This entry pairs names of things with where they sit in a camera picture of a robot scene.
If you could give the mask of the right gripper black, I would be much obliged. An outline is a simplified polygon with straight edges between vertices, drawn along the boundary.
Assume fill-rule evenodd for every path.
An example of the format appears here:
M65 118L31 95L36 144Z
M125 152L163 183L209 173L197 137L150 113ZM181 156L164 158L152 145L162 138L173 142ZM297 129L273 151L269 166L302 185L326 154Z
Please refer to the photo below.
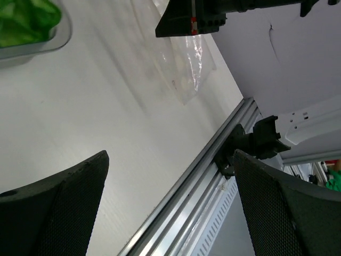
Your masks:
M305 17L319 0L234 0L223 1L223 12L214 10L214 1L171 0L155 28L156 37L182 37L211 34L226 23L226 14L254 9L300 4Z

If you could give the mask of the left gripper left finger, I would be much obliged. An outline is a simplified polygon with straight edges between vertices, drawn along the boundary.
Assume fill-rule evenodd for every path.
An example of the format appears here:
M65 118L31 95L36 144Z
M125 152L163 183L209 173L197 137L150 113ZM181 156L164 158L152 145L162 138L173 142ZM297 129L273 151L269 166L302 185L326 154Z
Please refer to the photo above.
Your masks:
M103 150L1 193L1 255L85 255L108 170Z

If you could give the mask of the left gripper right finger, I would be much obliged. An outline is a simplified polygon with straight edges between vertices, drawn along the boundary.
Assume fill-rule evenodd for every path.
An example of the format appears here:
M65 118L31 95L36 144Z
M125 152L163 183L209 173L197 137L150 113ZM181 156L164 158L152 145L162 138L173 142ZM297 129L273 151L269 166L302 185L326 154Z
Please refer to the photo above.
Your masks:
M255 255L340 255L340 192L241 150L233 167Z

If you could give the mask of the clear zip top bag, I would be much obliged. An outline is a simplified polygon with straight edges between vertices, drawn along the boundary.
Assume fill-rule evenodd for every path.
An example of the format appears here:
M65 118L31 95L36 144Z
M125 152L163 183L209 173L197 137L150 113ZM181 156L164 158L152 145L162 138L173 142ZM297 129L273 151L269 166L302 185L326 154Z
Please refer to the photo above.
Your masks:
M138 28L162 80L179 101L188 103L216 70L203 35L157 38L155 28L169 1L131 1Z

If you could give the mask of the green lettuce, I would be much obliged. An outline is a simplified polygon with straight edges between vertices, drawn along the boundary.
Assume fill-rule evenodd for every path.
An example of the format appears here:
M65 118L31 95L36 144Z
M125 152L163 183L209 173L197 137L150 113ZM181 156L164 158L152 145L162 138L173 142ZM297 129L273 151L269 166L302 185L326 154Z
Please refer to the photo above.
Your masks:
M1 48L46 42L61 19L51 1L1 1Z

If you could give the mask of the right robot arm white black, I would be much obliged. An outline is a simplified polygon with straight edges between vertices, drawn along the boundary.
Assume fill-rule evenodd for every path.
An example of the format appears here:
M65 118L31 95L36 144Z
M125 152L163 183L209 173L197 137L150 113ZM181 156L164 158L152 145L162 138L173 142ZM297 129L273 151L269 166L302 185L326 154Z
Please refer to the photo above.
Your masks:
M217 32L226 14L286 6L296 1L169 1L155 28L156 37L197 36ZM292 113L270 116L246 133L237 124L214 157L219 169L231 166L235 150L263 160L290 150L292 146L340 129L340 96L320 101Z

